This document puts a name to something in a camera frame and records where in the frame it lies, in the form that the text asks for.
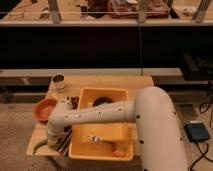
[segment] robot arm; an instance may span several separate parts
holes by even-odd
[[[84,123],[136,122],[143,171],[187,171],[188,163],[177,114],[169,95],[146,87],[134,101],[70,110],[60,101],[48,124],[48,139],[57,140],[64,126]]]

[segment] white mug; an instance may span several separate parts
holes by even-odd
[[[57,74],[57,75],[54,75],[52,77],[52,81],[56,87],[56,89],[59,91],[59,92],[62,92],[64,91],[65,89],[65,79],[64,79],[64,75],[62,74]]]

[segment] orange bowl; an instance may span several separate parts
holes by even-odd
[[[54,109],[57,100],[43,99],[36,103],[34,109],[34,116],[38,121],[48,121],[49,115]]]

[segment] speckled floor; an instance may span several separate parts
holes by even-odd
[[[46,158],[38,156],[26,156],[25,151],[35,120],[32,117],[34,104],[0,104],[0,171],[139,171],[141,170],[140,158],[134,158],[132,162],[96,162],[96,161],[70,161],[65,158],[56,158],[56,161],[64,168],[56,169]],[[208,128],[209,114],[199,116],[197,119],[206,123]],[[183,133],[189,164],[200,155],[193,144],[190,144]],[[209,141],[210,150],[208,156],[213,158],[213,141]],[[196,171],[212,171],[213,164],[202,159],[195,167]]]

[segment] wooden table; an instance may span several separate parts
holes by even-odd
[[[51,83],[46,97],[66,98],[68,96],[79,96],[83,87],[101,87],[127,89],[130,100],[133,100],[143,87],[153,85],[153,80],[150,76],[66,76],[65,81],[66,89],[63,93],[57,92],[53,83]],[[134,154],[139,155],[135,124],[133,124],[132,135]],[[37,123],[27,147],[27,155],[32,155],[34,145],[43,139],[46,139],[46,125]],[[35,155],[59,156],[60,154],[48,146],[43,146],[37,150]]]
[[[200,0],[174,0],[173,8],[181,20],[192,20],[192,16],[186,16],[183,14],[183,9],[187,7],[195,7],[197,9],[200,2]],[[209,5],[205,20],[213,20],[213,2]]]
[[[76,5],[87,6],[87,0],[58,0],[57,2],[62,20],[82,19],[80,8]],[[22,0],[2,20],[40,20],[39,17],[42,13],[42,10],[45,7],[49,7],[47,0],[38,0],[36,4],[29,4],[29,0]],[[191,20],[192,17],[184,15],[183,11],[180,10],[180,7],[194,6],[197,8],[199,4],[200,0],[174,0],[173,8],[181,20]],[[109,15],[105,15],[100,19],[112,20]],[[211,2],[208,8],[205,19],[213,20],[213,2]]]

